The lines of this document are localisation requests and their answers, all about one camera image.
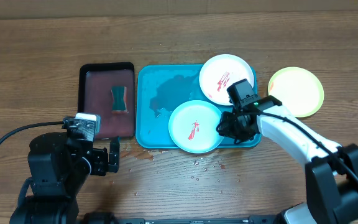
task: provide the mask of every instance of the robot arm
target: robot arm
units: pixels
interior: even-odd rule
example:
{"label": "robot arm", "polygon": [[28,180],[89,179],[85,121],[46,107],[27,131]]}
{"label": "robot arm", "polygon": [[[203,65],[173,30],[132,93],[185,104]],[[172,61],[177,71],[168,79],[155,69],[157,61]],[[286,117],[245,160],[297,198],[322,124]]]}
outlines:
{"label": "robot arm", "polygon": [[[261,99],[254,94],[247,80],[234,83],[227,92],[234,109],[222,114],[217,132],[233,138],[237,144],[260,133],[280,145],[305,170],[307,204],[279,214],[277,223],[338,224],[358,219],[356,145],[342,147],[320,136],[273,96]],[[349,173],[351,178],[336,183],[335,175]]]}

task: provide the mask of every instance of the yellow plate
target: yellow plate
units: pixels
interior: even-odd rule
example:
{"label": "yellow plate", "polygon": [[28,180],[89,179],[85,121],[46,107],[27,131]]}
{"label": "yellow plate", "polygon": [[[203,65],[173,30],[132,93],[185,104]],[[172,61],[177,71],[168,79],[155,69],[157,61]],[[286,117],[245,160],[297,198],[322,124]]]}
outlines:
{"label": "yellow plate", "polygon": [[318,78],[298,67],[283,68],[276,72],[268,83],[267,91],[299,118],[316,113],[324,101],[323,86]]}

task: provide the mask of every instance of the wooden table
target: wooden table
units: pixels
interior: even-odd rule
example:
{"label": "wooden table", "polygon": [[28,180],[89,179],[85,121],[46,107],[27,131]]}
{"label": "wooden table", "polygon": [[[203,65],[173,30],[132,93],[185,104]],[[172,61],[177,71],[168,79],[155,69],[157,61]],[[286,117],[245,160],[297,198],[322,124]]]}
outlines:
{"label": "wooden table", "polygon": [[[130,61],[138,73],[149,64],[204,63],[225,53],[255,68],[262,96],[277,70],[312,71],[325,101],[303,121],[343,145],[358,144],[358,11],[0,21],[0,137],[74,115],[79,69],[86,63]],[[30,176],[28,144],[49,131],[59,129],[24,131],[0,147],[0,223],[9,221]],[[302,168],[265,138],[253,149],[202,156],[146,151],[134,138],[123,140],[121,151],[117,174],[90,177],[82,187],[80,215],[244,217],[305,201]]]}

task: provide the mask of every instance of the beige wall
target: beige wall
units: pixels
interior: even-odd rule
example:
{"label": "beige wall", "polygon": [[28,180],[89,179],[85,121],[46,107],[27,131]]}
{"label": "beige wall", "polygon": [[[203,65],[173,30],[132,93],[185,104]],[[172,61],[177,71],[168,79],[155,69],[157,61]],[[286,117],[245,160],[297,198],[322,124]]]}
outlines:
{"label": "beige wall", "polygon": [[0,19],[358,10],[358,0],[0,0]]}

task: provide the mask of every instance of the green sponge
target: green sponge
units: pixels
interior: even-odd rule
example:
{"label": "green sponge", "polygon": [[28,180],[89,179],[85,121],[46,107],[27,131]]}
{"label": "green sponge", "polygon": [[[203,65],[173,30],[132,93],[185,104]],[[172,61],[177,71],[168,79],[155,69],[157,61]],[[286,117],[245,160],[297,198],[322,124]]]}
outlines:
{"label": "green sponge", "polygon": [[127,110],[127,88],[125,86],[111,87],[112,108],[111,112],[116,114],[128,113]]}

